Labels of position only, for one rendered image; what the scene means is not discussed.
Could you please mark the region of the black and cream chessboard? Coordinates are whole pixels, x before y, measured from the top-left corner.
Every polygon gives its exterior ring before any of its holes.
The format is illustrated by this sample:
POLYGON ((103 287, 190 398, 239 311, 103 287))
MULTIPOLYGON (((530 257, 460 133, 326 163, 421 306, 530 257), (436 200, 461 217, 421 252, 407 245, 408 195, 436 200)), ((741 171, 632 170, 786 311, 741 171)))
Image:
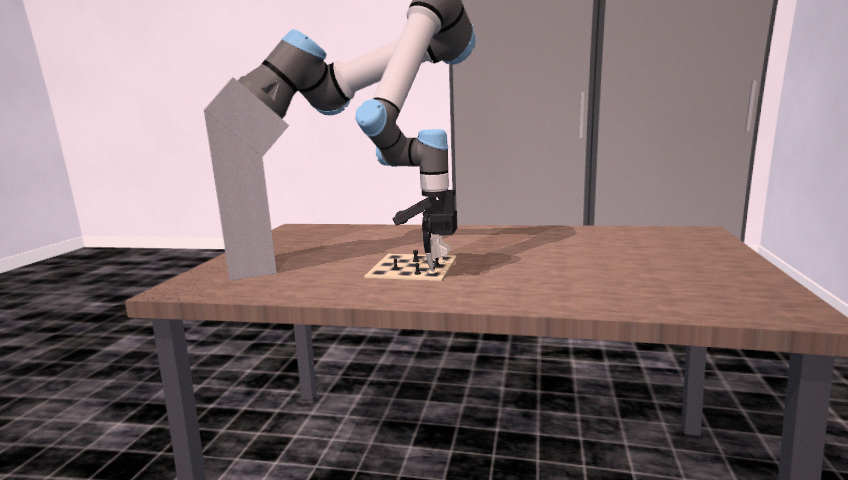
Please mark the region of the black and cream chessboard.
POLYGON ((365 275, 365 278, 442 281, 457 258, 452 255, 444 256, 444 263, 439 263, 440 267, 435 267, 436 273, 430 274, 426 255, 417 256, 420 262, 413 262, 414 254, 387 254, 365 275), (393 270, 395 258, 399 270, 393 270), (416 263, 419 263, 420 275, 415 275, 416 263))

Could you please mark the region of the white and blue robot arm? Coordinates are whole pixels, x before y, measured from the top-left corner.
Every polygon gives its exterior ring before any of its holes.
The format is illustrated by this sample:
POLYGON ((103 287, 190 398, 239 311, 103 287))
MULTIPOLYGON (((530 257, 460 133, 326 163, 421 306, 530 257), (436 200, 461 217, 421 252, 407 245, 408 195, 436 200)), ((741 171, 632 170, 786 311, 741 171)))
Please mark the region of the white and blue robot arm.
POLYGON ((462 0, 412 0, 406 17, 398 40, 344 64, 327 65, 326 52, 316 42, 290 30, 259 67, 238 81, 282 119, 297 91, 319 113, 331 116, 344 111, 356 91, 380 82, 373 99, 364 101, 355 114, 363 133, 378 147, 378 162, 420 167, 423 191, 445 191, 446 131, 420 130, 417 138, 408 138, 396 121, 421 64, 462 62, 474 49, 476 36, 462 0))

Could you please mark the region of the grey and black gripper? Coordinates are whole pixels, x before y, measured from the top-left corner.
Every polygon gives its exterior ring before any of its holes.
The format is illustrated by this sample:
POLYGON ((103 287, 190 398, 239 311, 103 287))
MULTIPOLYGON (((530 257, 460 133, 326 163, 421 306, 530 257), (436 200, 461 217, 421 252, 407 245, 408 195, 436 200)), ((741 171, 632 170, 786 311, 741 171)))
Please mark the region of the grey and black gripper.
POLYGON ((447 189, 439 192, 421 190, 421 192, 422 196, 429 197, 432 204, 431 208, 422 213, 422 231, 427 263, 431 271, 434 271, 436 258, 447 256, 451 249, 442 241, 442 235, 453 235, 457 229, 457 210, 454 208, 455 190, 447 189))

